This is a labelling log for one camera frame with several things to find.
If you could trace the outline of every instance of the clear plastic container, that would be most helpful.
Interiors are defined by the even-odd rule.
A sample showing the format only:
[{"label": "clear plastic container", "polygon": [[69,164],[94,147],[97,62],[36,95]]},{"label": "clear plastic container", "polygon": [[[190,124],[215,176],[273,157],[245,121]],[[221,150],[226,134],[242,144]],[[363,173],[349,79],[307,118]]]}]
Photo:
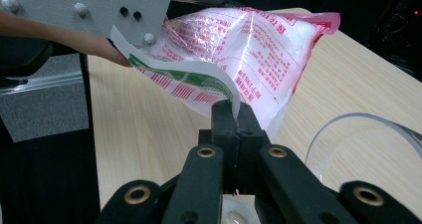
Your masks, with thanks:
[{"label": "clear plastic container", "polygon": [[306,166],[327,187],[338,191],[352,180],[387,191],[422,219],[422,136],[368,113],[348,113],[316,134]]}]

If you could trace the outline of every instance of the light wood tabletop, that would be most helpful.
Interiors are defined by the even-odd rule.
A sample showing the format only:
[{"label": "light wood tabletop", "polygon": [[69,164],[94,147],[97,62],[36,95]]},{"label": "light wood tabletop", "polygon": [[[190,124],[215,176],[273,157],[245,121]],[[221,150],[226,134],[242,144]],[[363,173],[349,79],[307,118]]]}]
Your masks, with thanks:
[{"label": "light wood tabletop", "polygon": [[[145,179],[163,184],[177,175],[197,144],[198,130],[210,128],[211,121],[134,68],[94,56],[89,64],[103,208],[127,182]],[[289,147],[305,160],[318,130],[336,116],[367,112],[422,133],[421,110],[421,83],[337,31],[314,47],[273,143]],[[380,179],[388,173],[380,171]],[[415,187],[402,192],[417,197],[406,205],[422,218],[422,191]]]}]

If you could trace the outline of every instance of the black screw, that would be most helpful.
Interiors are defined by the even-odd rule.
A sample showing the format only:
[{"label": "black screw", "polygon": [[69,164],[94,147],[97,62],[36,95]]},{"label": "black screw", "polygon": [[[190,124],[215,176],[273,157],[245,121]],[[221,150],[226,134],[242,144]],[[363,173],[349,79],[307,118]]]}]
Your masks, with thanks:
[{"label": "black screw", "polygon": [[136,21],[139,21],[139,19],[142,17],[142,14],[140,14],[140,12],[136,11],[133,13],[133,17],[134,19],[136,19]]},{"label": "black screw", "polygon": [[125,17],[125,16],[127,16],[127,13],[129,13],[129,10],[127,10],[127,8],[120,7],[120,14],[121,14],[121,16]]}]

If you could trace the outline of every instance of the person's hand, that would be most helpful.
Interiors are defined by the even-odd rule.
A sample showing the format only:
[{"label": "person's hand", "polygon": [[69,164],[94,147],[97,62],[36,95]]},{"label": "person's hand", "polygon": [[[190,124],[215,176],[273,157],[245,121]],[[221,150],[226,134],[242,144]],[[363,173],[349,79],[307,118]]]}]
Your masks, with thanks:
[{"label": "person's hand", "polygon": [[106,38],[20,19],[1,11],[0,35],[39,38],[57,42],[80,53],[99,56],[124,67],[131,67],[127,58]]}]

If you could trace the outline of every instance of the gray metal bracket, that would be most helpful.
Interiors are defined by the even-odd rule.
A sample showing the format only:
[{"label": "gray metal bracket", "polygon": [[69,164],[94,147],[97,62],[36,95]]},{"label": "gray metal bracket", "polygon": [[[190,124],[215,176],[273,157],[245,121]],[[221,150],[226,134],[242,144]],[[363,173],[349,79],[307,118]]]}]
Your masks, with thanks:
[{"label": "gray metal bracket", "polygon": [[153,44],[170,0],[1,0],[16,17],[108,38],[113,25],[134,45]]}]

